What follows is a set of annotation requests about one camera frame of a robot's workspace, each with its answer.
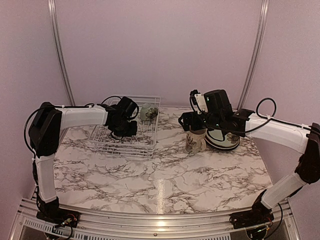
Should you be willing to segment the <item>black striped plate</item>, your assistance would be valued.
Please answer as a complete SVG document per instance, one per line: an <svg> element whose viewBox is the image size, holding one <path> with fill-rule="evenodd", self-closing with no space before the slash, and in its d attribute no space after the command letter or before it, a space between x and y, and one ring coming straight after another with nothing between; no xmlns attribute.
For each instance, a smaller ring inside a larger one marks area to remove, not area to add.
<svg viewBox="0 0 320 240"><path fill-rule="evenodd" d="M217 150L217 151L224 151L224 152L235 150L240 145L240 143L238 143L237 145L231 146L231 147L219 147L217 145L212 144L211 142L209 142L207 140L205 142L209 148L211 148L213 150Z"/></svg>

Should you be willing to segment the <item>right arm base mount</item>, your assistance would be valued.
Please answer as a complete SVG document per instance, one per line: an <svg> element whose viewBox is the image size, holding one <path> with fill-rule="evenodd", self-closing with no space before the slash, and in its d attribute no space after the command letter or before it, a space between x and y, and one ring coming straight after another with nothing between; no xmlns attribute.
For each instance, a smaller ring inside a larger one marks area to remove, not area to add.
<svg viewBox="0 0 320 240"><path fill-rule="evenodd" d="M245 228L246 236L250 240L264 240L273 225L273 220L272 212L261 213L253 209L234 212L229 218L234 229Z"/></svg>

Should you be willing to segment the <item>green floral plate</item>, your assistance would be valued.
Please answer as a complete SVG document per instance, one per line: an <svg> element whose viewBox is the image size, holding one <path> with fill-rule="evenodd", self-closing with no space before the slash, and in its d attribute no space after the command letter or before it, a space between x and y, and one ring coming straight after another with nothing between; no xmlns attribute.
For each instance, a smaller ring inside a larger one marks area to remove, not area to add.
<svg viewBox="0 0 320 240"><path fill-rule="evenodd" d="M240 137L230 132L223 135L220 130L207 130L205 141L211 147L219 150L233 150L239 146Z"/></svg>

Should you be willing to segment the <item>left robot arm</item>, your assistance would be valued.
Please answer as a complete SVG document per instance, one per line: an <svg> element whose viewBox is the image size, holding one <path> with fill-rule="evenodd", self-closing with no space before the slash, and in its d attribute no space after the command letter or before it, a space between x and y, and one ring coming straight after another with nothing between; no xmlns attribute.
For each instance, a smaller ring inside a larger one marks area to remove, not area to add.
<svg viewBox="0 0 320 240"><path fill-rule="evenodd" d="M54 182L54 159L65 129L82 126L107 127L113 138L133 137L137 134L135 121L138 104L126 96L119 102L89 103L83 106L54 105L43 102L30 114L24 126L24 141L32 152L32 175L36 184L36 202L39 212L58 223L69 215L60 208Z"/></svg>

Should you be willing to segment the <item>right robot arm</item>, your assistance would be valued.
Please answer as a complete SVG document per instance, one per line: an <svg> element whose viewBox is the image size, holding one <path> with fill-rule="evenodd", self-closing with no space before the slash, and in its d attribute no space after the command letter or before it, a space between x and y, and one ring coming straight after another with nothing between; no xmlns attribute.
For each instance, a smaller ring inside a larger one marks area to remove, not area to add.
<svg viewBox="0 0 320 240"><path fill-rule="evenodd" d="M223 89L189 94L191 111L178 121L187 133L187 150L199 151L204 143L223 148L232 137L251 138L272 174L284 176L258 195L248 211L233 213L230 221L258 224L273 217L272 209L320 179L320 126L298 124L263 115L258 110L233 109Z"/></svg>

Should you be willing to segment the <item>white wire dish rack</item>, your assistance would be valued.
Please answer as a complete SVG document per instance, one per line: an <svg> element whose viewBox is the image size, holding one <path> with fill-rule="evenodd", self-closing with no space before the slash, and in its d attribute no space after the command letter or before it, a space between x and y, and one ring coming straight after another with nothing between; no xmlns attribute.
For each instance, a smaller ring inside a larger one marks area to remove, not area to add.
<svg viewBox="0 0 320 240"><path fill-rule="evenodd" d="M137 133L131 137L119 137L106 126L95 126L89 136L93 149L98 153L116 156L150 158L157 142L161 97L156 95L128 95L138 106L131 114L137 121ZM153 120L140 120L140 111L144 103L158 107L158 115Z"/></svg>

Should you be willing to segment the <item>red floral plate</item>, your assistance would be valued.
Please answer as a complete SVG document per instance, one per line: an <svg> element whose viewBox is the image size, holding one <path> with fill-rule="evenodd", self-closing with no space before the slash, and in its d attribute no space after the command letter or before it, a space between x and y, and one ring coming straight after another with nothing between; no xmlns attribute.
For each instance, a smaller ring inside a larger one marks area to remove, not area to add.
<svg viewBox="0 0 320 240"><path fill-rule="evenodd" d="M240 144L239 139L232 140L231 138L226 138L224 141L217 141L212 138L205 137L205 141L209 147L223 151L233 150Z"/></svg>

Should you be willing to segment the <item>green floral bowl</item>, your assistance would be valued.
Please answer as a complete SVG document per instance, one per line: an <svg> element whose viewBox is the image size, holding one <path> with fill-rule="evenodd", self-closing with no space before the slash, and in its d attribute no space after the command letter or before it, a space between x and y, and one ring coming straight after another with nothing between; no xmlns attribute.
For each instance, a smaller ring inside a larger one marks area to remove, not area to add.
<svg viewBox="0 0 320 240"><path fill-rule="evenodd" d="M140 110L140 120L151 121L155 119L159 114L159 108L153 103L146 102L141 106Z"/></svg>

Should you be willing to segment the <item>floral ceramic mug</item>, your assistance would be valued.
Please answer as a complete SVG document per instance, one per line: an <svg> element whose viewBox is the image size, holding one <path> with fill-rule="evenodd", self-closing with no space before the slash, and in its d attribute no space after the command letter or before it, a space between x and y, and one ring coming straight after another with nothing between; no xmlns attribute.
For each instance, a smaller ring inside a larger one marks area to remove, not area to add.
<svg viewBox="0 0 320 240"><path fill-rule="evenodd" d="M197 154L206 149L206 132L206 129L190 130L186 132L185 149L188 153Z"/></svg>

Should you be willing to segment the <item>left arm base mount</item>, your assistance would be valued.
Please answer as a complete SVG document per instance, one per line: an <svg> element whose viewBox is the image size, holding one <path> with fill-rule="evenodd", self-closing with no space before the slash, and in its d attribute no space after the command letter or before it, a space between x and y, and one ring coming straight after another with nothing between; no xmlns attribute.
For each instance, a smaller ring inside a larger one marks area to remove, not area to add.
<svg viewBox="0 0 320 240"><path fill-rule="evenodd" d="M70 240L74 234L74 228L77 227L80 220L80 213L74 210L68 210L64 208L49 208L44 210L39 210L36 214L36 217L40 220L50 222L54 224L53 230L57 230L62 227L69 227L70 233L68 237L58 238L59 240Z"/></svg>

